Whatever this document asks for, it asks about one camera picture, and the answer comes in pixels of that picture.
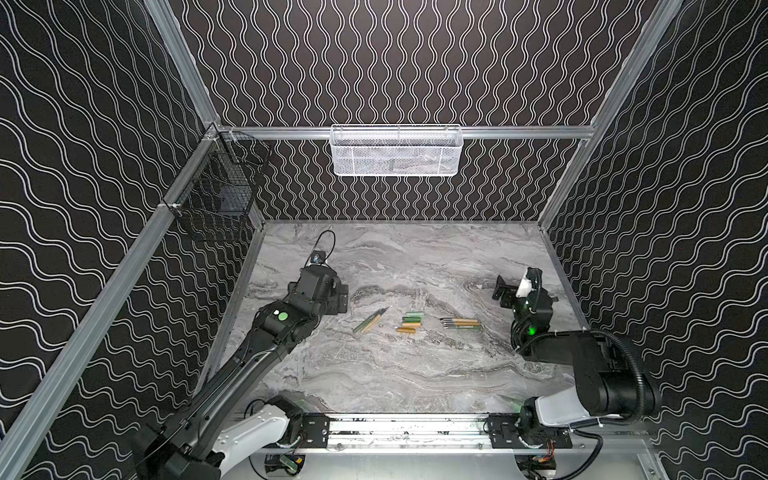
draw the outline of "marble table surface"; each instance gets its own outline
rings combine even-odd
[[[533,224],[270,223],[225,359],[257,309],[285,295],[326,228],[336,233],[328,264],[349,284],[349,312],[325,316],[249,399],[279,393],[326,412],[516,412],[528,397],[573,384],[569,368],[512,351],[511,310],[491,299],[497,275],[517,283],[536,266],[560,298],[552,329],[579,328]],[[330,244],[327,234],[319,246]],[[382,307],[389,309],[377,327],[353,333]],[[397,333],[410,310],[425,313],[422,327]],[[446,316],[476,318],[484,328],[444,329],[438,318]]]

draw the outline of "patterned panel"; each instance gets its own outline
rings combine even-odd
[[[143,2],[0,2],[0,438],[202,134]]]
[[[768,2],[689,0],[550,235],[659,379],[673,479],[768,478]]]
[[[225,124],[582,125],[655,0],[172,0]]]
[[[337,177],[325,141],[281,141],[257,204],[274,220],[537,220],[576,140],[468,141],[453,177]]]
[[[174,224],[23,478],[130,478],[130,441],[194,392],[248,250],[195,243]]]

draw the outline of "wire basket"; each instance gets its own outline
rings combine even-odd
[[[349,177],[452,177],[462,156],[458,125],[331,127],[333,172]]]
[[[247,149],[258,154],[238,156],[226,138],[221,140],[197,168],[183,200],[172,208],[184,232],[196,241],[242,240],[253,205],[254,182],[270,153],[268,145],[256,141]]]

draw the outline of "robotic arm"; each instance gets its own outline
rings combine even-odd
[[[226,456],[212,448],[235,405],[314,331],[324,315],[347,311],[349,287],[325,259],[322,250],[312,252],[299,280],[288,284],[285,298],[258,311],[232,358],[184,409],[159,429],[144,425],[139,430],[132,442],[139,478],[220,478],[218,466]]]

